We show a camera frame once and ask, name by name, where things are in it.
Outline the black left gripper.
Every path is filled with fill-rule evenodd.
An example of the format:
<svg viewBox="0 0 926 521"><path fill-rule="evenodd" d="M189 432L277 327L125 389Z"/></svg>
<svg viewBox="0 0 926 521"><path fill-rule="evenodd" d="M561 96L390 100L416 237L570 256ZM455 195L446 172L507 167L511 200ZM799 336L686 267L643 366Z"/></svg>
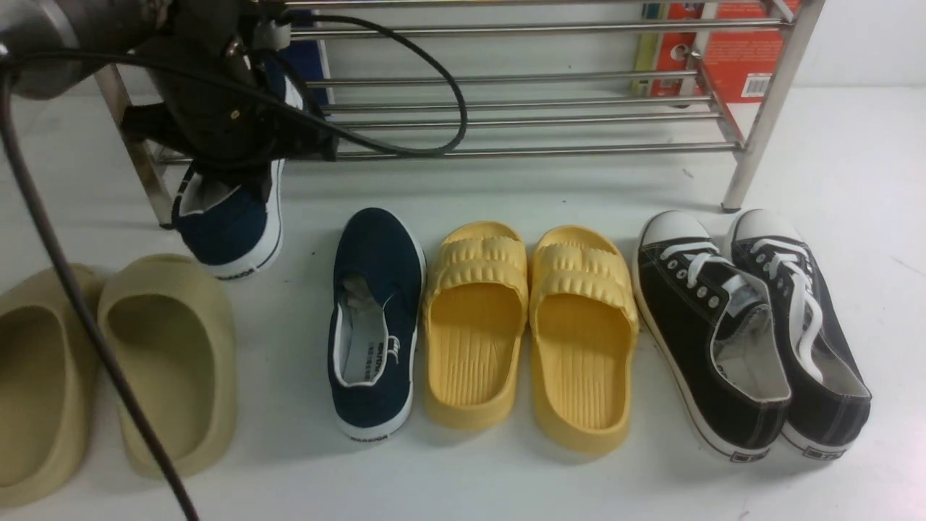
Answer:
<svg viewBox="0 0 926 521"><path fill-rule="evenodd" d="M164 26L137 56L168 62L322 111L310 89L280 56L290 42L292 14L278 1L173 1ZM247 174L279 158L335 161L337 136L297 123L251 96L160 70L150 77L160 103L125 109L120 128L181 152L211 169Z"/></svg>

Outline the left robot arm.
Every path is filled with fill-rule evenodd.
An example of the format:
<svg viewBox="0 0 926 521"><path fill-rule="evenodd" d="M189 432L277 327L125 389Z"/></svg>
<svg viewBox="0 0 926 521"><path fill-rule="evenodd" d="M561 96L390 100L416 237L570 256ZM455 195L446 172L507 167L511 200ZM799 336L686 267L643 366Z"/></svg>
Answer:
<svg viewBox="0 0 926 521"><path fill-rule="evenodd" d="M14 92L56 98L120 56L140 57L160 103L122 113L120 128L188 155L217 176L252 176L279 158L335 161L337 136L298 123L249 95L206 85L219 78L270 96L297 82L281 59L290 14L267 1L4 1L2 44L21 66Z"/></svg>

